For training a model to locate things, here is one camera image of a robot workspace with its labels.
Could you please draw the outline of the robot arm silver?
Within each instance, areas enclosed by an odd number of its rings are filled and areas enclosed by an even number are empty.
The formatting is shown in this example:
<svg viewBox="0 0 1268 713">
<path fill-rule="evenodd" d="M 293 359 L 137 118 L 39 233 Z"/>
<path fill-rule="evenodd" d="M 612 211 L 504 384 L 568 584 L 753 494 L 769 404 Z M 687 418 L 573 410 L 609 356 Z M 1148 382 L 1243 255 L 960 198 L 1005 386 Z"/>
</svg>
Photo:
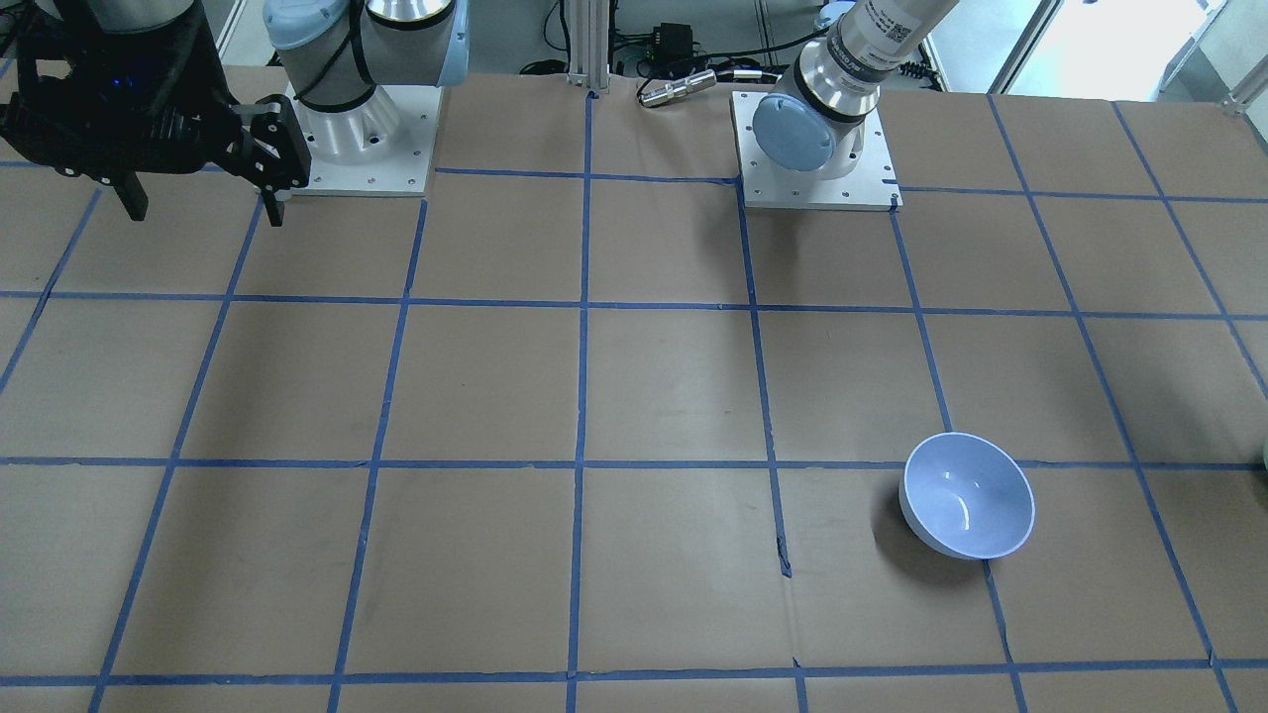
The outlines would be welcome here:
<svg viewBox="0 0 1268 713">
<path fill-rule="evenodd" d="M 281 193 L 309 185 L 312 159 L 361 162 L 403 137 L 391 86 L 462 84 L 467 18 L 462 1 L 268 1 L 290 90 L 241 101 L 199 1 L 29 1 L 3 140 L 112 188 L 136 221 L 150 207 L 139 174 L 217 165 L 280 226 Z"/>
<path fill-rule="evenodd" d="M 955 9 L 955 1 L 856 1 L 806 42 L 757 104 L 752 132 L 780 167 L 815 179 L 851 173 L 883 82 Z"/>
</svg>

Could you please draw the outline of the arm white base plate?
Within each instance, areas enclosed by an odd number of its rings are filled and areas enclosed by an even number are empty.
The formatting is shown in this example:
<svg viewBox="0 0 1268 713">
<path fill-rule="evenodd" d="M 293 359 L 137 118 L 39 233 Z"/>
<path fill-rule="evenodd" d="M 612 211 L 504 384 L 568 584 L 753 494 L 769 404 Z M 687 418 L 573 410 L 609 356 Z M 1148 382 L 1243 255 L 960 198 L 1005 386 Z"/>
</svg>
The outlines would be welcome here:
<svg viewBox="0 0 1268 713">
<path fill-rule="evenodd" d="M 377 88 L 366 103 L 323 113 L 295 103 L 312 157 L 309 181 L 294 194 L 424 197 L 445 90 Z"/>
<path fill-rule="evenodd" d="M 883 113 L 874 110 L 862 126 L 839 137 L 829 134 L 833 154 L 813 171 L 780 165 L 758 145 L 754 117 L 762 93 L 732 93 L 735 148 L 747 208 L 896 211 L 904 206 Z"/>
</svg>

